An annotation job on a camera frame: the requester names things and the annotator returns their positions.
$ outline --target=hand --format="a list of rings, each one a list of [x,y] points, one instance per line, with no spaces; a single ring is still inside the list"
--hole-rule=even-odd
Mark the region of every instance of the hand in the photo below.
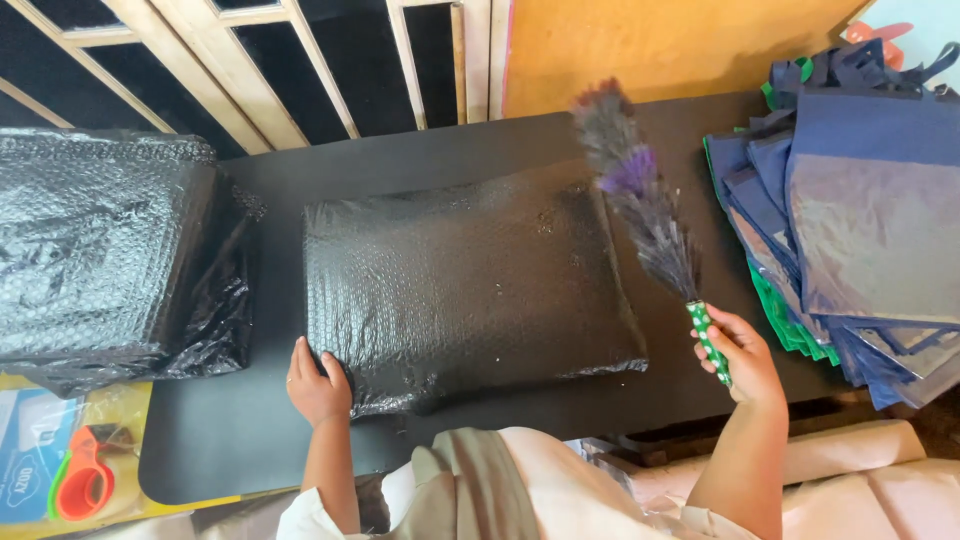
[[[707,304],[707,314],[713,324],[707,330],[707,337],[714,347],[724,356],[733,379],[731,396],[738,402],[764,402],[786,404],[783,387],[774,360],[770,356],[767,342],[737,315],[721,311]],[[690,335],[697,337],[697,331]],[[700,364],[711,373],[716,367],[707,360],[707,351],[699,341],[693,346],[693,352],[700,358]]]
[[[297,339],[287,372],[287,395],[313,429],[328,418],[349,419],[353,395],[340,362],[330,353],[320,355],[327,377],[320,375],[305,337]]]

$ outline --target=stack of tote bags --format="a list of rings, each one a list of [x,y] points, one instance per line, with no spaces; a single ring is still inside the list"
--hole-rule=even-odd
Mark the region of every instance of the stack of tote bags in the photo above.
[[[896,72],[875,39],[776,62],[773,112],[704,139],[781,343],[877,408],[960,381],[960,100],[924,86],[958,55]]]

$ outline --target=person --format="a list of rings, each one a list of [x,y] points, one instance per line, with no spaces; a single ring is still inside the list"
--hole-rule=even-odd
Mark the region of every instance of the person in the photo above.
[[[432,449],[418,447],[411,463],[383,479],[391,521],[384,536],[781,538],[788,415],[780,379],[748,323],[713,306],[708,314],[710,341],[729,361],[736,407],[679,516],[644,512],[611,477],[545,433],[455,430],[438,435]],[[713,373],[703,346],[693,349]],[[323,353],[321,362],[328,378],[301,337],[287,392],[313,437],[301,493],[280,518],[280,540],[368,538],[360,533],[350,458],[349,385],[333,355]]]

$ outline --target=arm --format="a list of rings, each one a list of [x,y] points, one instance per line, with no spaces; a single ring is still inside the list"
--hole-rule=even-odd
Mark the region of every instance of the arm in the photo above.
[[[316,488],[326,513],[344,535],[360,532],[360,510],[350,455],[352,395],[340,363],[330,353],[320,357],[328,378],[320,375],[306,338],[297,340],[287,394],[313,427],[300,491]]]
[[[730,363],[737,401],[687,504],[707,508],[765,540],[782,537],[783,455],[789,418],[780,378],[763,338],[743,319],[708,306],[713,345]],[[694,346],[704,369],[700,343]]]

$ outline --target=green polka dot handle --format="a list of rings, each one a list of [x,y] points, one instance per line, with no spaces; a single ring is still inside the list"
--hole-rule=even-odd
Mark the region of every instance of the green polka dot handle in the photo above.
[[[717,379],[727,385],[733,386],[733,379],[730,378],[730,369],[727,367],[727,357],[717,351],[713,344],[707,338],[707,329],[710,327],[710,316],[707,315],[707,305],[702,300],[690,302],[686,305],[686,310],[690,312],[690,318],[693,319],[693,328],[697,330],[700,336],[700,342],[707,351],[707,360],[717,368]]]

